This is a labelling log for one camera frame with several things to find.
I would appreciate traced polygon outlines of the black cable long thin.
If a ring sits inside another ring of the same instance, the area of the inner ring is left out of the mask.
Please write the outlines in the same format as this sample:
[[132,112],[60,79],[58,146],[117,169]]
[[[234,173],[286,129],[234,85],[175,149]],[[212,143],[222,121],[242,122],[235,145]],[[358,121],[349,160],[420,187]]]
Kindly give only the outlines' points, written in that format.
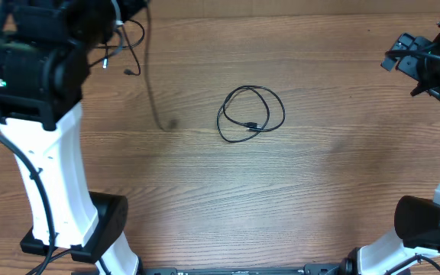
[[150,109],[154,117],[155,125],[163,132],[171,132],[177,125],[177,120],[173,119],[169,124],[164,127],[161,123],[159,112],[157,110],[157,105],[154,98],[153,87],[150,82],[150,45],[152,39],[152,17],[149,4],[145,6],[146,20],[147,20],[147,30],[144,32],[144,38],[146,39],[144,48],[144,81],[147,90],[147,97],[150,103]]

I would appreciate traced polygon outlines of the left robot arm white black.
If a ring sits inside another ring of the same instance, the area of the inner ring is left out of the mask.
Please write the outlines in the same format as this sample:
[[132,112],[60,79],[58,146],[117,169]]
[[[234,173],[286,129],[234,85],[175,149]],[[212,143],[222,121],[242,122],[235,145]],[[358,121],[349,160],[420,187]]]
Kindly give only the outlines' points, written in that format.
[[145,1],[0,3],[0,143],[15,156],[33,225],[24,253],[35,273],[64,255],[98,274],[141,274],[125,237],[126,197],[91,192],[80,130],[89,52],[119,34]]

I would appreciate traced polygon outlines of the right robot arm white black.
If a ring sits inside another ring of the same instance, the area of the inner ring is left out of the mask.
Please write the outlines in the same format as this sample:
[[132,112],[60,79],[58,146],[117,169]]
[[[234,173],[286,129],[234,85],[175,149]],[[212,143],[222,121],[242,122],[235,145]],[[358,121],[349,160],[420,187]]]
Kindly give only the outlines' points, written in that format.
[[[398,70],[417,82],[412,96],[427,94],[440,101],[440,31],[429,40],[401,34],[385,53],[381,66]],[[440,182],[431,199],[403,196],[396,205],[393,227],[372,244],[356,247],[326,274],[408,274],[423,261],[439,273]]]

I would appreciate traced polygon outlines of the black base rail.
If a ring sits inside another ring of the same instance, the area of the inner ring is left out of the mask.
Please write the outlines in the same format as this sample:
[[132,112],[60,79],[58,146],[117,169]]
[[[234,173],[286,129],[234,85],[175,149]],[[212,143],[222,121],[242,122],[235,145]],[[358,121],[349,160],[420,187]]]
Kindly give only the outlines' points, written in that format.
[[337,275],[339,264],[306,264],[303,267],[261,267],[244,269],[139,268],[143,275]]

